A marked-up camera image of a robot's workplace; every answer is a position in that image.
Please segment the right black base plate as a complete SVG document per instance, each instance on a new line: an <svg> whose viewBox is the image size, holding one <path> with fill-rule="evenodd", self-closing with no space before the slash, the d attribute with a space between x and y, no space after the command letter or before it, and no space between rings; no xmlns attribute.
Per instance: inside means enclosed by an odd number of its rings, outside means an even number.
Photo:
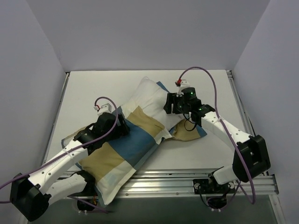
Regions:
<svg viewBox="0 0 299 224"><path fill-rule="evenodd" d="M223 195L225 193L232 194L235 192L235 186L233 183L226 183L224 185L219 185L213 183L209 178L205 179L193 179L193 190L196 195L199 194L219 194Z"/></svg>

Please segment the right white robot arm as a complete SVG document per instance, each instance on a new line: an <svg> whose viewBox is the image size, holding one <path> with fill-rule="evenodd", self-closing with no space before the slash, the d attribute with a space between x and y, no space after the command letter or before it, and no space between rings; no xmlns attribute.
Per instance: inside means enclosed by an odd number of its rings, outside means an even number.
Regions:
<svg viewBox="0 0 299 224"><path fill-rule="evenodd" d="M197 98L195 88L168 93L164 110L167 114L190 115L197 126L212 132L234 151L232 165L214 171L207 181L210 191L217 193L224 184L236 180L249 182L271 167L265 139L245 133L220 117L216 109Z"/></svg>

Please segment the aluminium rail frame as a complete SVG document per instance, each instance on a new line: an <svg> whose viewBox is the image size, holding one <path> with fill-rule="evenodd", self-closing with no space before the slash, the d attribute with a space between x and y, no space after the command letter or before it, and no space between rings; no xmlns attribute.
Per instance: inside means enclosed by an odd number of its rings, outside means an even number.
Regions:
<svg viewBox="0 0 299 224"><path fill-rule="evenodd" d="M60 140L96 120L93 103L107 96L116 104L125 103L143 77L162 82L171 92L180 70L72 71L67 76L64 95L55 122L46 160L61 149ZM254 180L257 199L248 202L244 184L223 211L211 211L194 193L194 179L203 179L214 169L232 162L233 153L209 133L189 142L168 140L120 189L107 206L107 214L83 213L77 203L64 198L36 220L38 224L283 224L285 218L278 199L274 175Z"/></svg>

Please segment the checked blue beige pillowcase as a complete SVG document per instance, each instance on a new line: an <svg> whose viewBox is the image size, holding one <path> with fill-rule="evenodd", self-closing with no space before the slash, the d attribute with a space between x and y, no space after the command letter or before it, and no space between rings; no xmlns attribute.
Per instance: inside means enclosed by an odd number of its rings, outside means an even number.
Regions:
<svg viewBox="0 0 299 224"><path fill-rule="evenodd" d="M109 205L120 188L145 163L166 139L191 141L207 135L200 126L192 129L183 118L172 129L143 113L137 107L128 117L122 113L130 132L127 136L112 140L96 149L90 156L80 160L77 166L95 178L95 189L102 206Z"/></svg>

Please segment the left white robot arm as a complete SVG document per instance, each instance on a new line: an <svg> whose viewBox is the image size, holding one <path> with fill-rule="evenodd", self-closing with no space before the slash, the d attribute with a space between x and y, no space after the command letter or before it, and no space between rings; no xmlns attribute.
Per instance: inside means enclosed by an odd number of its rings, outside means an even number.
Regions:
<svg viewBox="0 0 299 224"><path fill-rule="evenodd" d="M78 171L63 181L55 181L70 167L92 154L104 143L129 134L130 128L120 113L102 113L95 123L80 130L67 146L50 161L31 174L19 173L12 181L10 202L30 222L41 217L47 208L71 194L73 189L84 196L94 191L94 178L86 171Z"/></svg>

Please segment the white pillow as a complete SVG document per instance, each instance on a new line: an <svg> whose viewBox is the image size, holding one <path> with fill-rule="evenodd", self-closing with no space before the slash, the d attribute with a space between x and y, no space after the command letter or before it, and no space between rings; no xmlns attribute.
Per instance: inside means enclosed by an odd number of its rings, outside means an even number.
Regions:
<svg viewBox="0 0 299 224"><path fill-rule="evenodd" d="M147 116L160 122L167 130L172 129L183 120L179 114L167 114L164 106L168 90L161 82L155 82L144 77L131 98L121 106L122 113L128 117L137 107L140 107Z"/></svg>

